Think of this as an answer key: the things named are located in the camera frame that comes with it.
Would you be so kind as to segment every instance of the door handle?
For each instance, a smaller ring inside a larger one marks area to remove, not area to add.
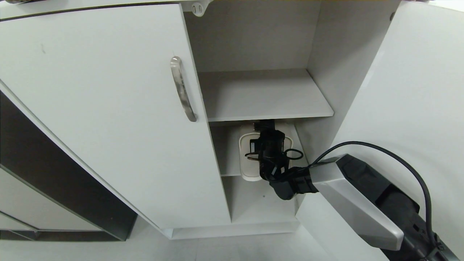
[[[182,60],[179,57],[172,57],[171,71],[173,73],[175,87],[177,89],[177,94],[179,95],[180,103],[184,108],[187,118],[191,122],[196,122],[197,117],[195,113],[193,113],[192,106],[190,105],[190,100],[188,99],[187,91],[185,90],[184,78],[182,77],[182,70],[180,68],[181,64]]]

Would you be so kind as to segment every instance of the floor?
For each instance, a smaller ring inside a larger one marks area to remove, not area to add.
[[[278,235],[170,241],[138,218],[126,242],[0,241],[8,261],[331,261],[303,228]]]

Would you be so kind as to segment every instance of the hinge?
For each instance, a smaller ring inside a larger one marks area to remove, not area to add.
[[[180,4],[184,12],[192,12],[194,15],[202,17],[209,3],[212,1],[213,0],[183,1]]]

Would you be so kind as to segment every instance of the wire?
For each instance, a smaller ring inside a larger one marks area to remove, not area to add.
[[[438,243],[437,243],[437,240],[435,239],[435,233],[432,230],[432,200],[430,198],[429,189],[427,188],[427,185],[426,185],[424,179],[419,175],[419,173],[409,163],[407,163],[404,159],[402,159],[398,155],[394,154],[393,152],[391,152],[391,151],[389,151],[387,149],[384,149],[384,148],[382,148],[380,146],[377,146],[377,145],[374,145],[374,144],[371,144],[371,143],[362,142],[362,141],[347,141],[347,142],[337,144],[337,145],[333,146],[332,148],[326,150],[313,163],[308,165],[306,168],[310,168],[311,166],[317,164],[322,158],[327,156],[327,154],[329,154],[330,152],[334,151],[335,149],[338,149],[338,148],[340,148],[342,146],[345,146],[345,145],[362,145],[362,146],[366,146],[366,147],[370,147],[370,148],[379,150],[379,151],[389,155],[390,157],[396,159],[398,162],[400,162],[403,166],[405,166],[414,175],[414,177],[417,179],[417,181],[419,182],[419,184],[420,184],[420,186],[421,186],[421,188],[422,188],[422,190],[424,192],[424,198],[425,198],[425,226],[426,226],[426,230],[427,230],[427,236],[429,237],[430,243],[434,247],[437,247]]]

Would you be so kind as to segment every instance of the cabinet door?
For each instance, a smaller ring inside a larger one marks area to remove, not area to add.
[[[160,228],[230,223],[180,5],[3,21],[0,34],[2,90],[97,180]]]
[[[433,229],[464,258],[464,13],[402,2],[332,145],[360,140],[385,147],[424,178],[433,201]],[[421,206],[424,196],[401,164],[371,148],[346,146],[331,155],[359,157]],[[321,195],[307,195],[303,226],[338,260],[387,260],[367,245]]]

